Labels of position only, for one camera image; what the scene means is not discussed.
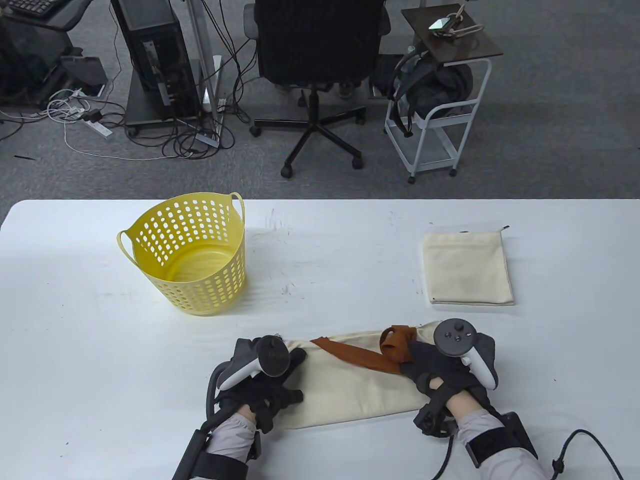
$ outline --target metal pole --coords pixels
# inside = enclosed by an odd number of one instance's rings
[[[214,59],[211,49],[211,39],[209,38],[209,30],[207,29],[207,16],[204,12],[202,2],[205,0],[186,0],[187,8],[189,10],[189,18],[191,19],[191,25],[193,26],[193,33],[196,37],[196,45],[198,46],[198,55],[200,56],[200,65],[202,67],[202,75],[207,80],[205,81],[205,87],[209,96],[209,104],[211,105],[211,117],[214,120],[214,130],[218,131],[217,138],[209,138],[203,134],[198,134],[196,137],[198,140],[203,141],[213,147],[218,147],[218,138],[221,133],[222,119],[221,114],[218,114],[218,86],[220,85],[220,77],[222,69],[214,75],[217,68],[222,65],[222,57],[216,56]]]

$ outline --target white cart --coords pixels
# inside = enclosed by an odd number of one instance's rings
[[[409,138],[405,138],[403,132],[391,119],[391,109],[394,101],[389,101],[387,116],[385,118],[385,132],[391,139],[404,166],[410,173],[408,180],[410,184],[415,183],[415,174],[417,172],[432,170],[434,168],[451,167],[449,175],[451,177],[456,176],[460,155],[462,155],[462,150],[465,148],[465,143],[467,142],[471,125],[473,124],[480,101],[482,100],[487,80],[489,80],[489,76],[491,75],[492,63],[488,58],[476,58],[473,60],[454,61],[443,64],[445,67],[451,67],[453,65],[478,62],[485,63],[486,70],[477,97],[463,102],[439,105],[431,110],[426,118],[422,118],[417,113],[414,113],[412,117],[413,136]],[[406,125],[406,110],[408,107],[406,99],[403,97],[403,99],[398,102],[398,105],[401,108],[401,115],[403,111],[405,112],[405,116],[402,116],[401,119]],[[449,115],[443,118],[433,118],[436,112],[449,108],[453,109]],[[449,135],[444,131],[444,127],[459,124],[466,124],[466,128],[460,145],[456,148],[449,138]]]

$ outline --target chair backrest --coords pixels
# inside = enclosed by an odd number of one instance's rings
[[[359,82],[380,48],[384,0],[255,0],[260,74],[276,84]]]

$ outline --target basket handle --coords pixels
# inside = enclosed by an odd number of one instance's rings
[[[244,200],[242,199],[242,197],[240,196],[240,194],[237,191],[230,193],[229,196],[231,197],[232,200],[233,200],[234,196],[238,200],[240,200],[240,206],[242,207],[242,224],[244,225],[245,219],[246,219],[246,216],[244,215]]]
[[[122,230],[117,236],[116,236],[116,240],[118,241],[118,246],[120,247],[120,249],[122,250],[122,253],[125,254],[125,256],[131,260],[131,263],[133,263],[137,268],[138,264],[136,263],[136,261],[133,259],[133,257],[131,255],[129,255],[129,252],[127,252],[127,250],[124,248],[124,245],[122,244],[122,234],[126,234],[127,231],[126,230]]]

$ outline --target beige cloth bag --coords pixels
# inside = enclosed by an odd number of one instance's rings
[[[431,303],[513,304],[501,232],[429,234],[423,247]]]
[[[438,322],[417,328],[418,339],[433,344],[433,330]],[[330,337],[380,352],[379,332],[352,333]],[[301,347],[307,359],[285,382],[287,388],[299,388],[304,402],[282,410],[276,417],[287,429],[327,425],[350,420],[381,417],[392,413],[418,410],[429,401],[415,384],[401,375],[376,372],[338,360],[311,342],[287,342],[291,350]]]

